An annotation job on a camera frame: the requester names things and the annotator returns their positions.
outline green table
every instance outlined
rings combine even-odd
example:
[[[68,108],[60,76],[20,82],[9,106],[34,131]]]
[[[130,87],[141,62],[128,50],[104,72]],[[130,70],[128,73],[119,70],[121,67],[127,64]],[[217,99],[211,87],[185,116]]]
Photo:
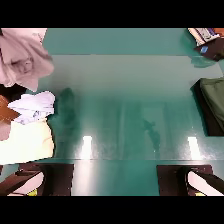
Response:
[[[195,45],[186,28],[47,31],[55,71],[38,92],[57,98],[56,148],[42,162],[75,164],[72,195],[158,195],[158,164],[211,164],[224,178],[224,138],[206,136],[191,91],[222,65]]]

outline dark green cloth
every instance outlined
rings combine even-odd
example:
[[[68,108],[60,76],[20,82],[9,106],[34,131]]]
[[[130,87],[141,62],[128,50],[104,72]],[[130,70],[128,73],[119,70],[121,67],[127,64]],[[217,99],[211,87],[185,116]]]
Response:
[[[202,78],[200,87],[209,108],[224,131],[224,78]]]

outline pink cloth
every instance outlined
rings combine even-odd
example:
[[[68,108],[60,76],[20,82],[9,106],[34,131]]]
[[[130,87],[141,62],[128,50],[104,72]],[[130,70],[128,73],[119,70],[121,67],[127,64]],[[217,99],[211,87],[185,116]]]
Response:
[[[0,36],[0,83],[11,87],[15,83],[33,92],[38,78],[50,75],[54,66],[48,52],[37,41],[4,30]]]

